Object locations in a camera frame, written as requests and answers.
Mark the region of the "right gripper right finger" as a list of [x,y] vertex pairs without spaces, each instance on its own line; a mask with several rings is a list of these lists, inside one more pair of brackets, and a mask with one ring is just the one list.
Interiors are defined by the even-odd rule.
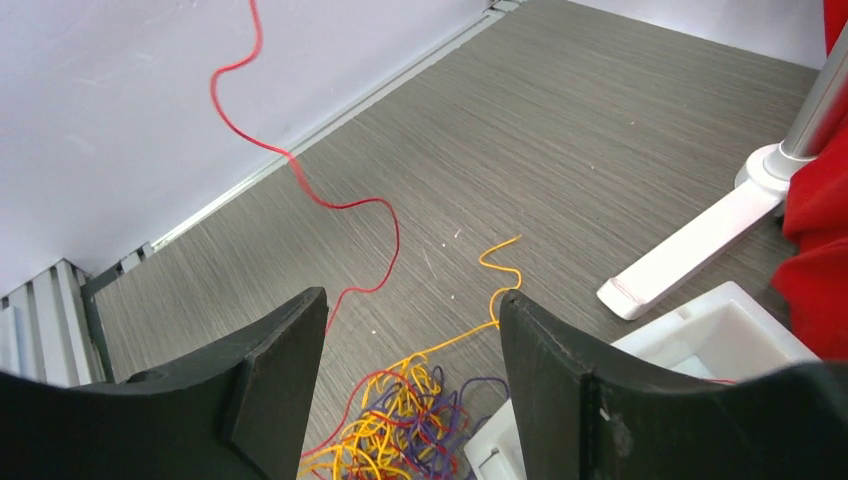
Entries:
[[843,479],[847,367],[733,384],[677,373],[573,327],[518,290],[504,364],[531,479]]

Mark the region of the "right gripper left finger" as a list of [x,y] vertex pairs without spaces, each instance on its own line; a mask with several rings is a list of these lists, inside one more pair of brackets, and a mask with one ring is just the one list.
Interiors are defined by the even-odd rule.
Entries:
[[1,377],[5,479],[293,479],[328,319],[310,287],[122,383]]

